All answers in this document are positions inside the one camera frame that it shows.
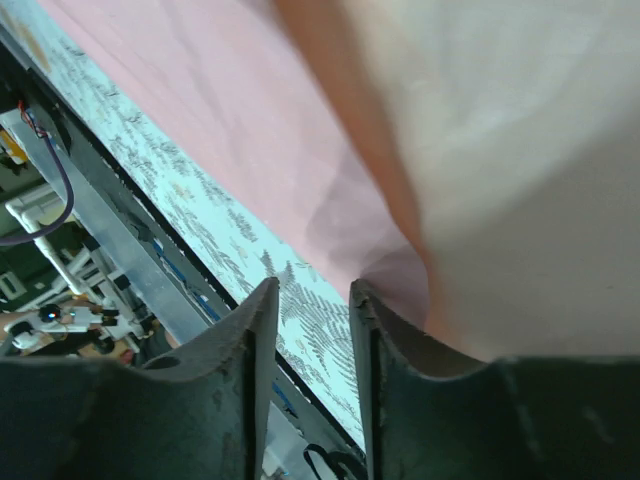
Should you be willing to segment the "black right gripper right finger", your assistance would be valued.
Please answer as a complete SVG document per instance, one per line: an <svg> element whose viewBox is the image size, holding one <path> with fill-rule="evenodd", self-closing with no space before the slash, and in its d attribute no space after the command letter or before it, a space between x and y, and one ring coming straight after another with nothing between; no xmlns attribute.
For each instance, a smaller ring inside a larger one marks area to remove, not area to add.
<svg viewBox="0 0 640 480"><path fill-rule="evenodd" d="M636 357L508 357L435 378L432 339L366 282L349 311L370 478L638 477Z"/></svg>

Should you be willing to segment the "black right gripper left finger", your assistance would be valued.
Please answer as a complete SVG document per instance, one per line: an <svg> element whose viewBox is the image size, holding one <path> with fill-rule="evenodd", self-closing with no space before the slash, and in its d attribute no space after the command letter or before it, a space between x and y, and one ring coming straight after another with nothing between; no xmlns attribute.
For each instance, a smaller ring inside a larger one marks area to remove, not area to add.
<svg viewBox="0 0 640 480"><path fill-rule="evenodd" d="M279 283L141 368L1 362L5 479L257 479L275 370Z"/></svg>

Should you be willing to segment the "pink wrapping paper sheet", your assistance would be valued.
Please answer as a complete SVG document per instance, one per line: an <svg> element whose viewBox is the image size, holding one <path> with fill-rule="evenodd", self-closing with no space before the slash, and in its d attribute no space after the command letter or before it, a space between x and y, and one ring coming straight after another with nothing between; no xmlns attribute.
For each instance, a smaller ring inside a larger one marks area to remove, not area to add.
<svg viewBox="0 0 640 480"><path fill-rule="evenodd" d="M635 1L47 1L339 291L479 360L639 351Z"/></svg>

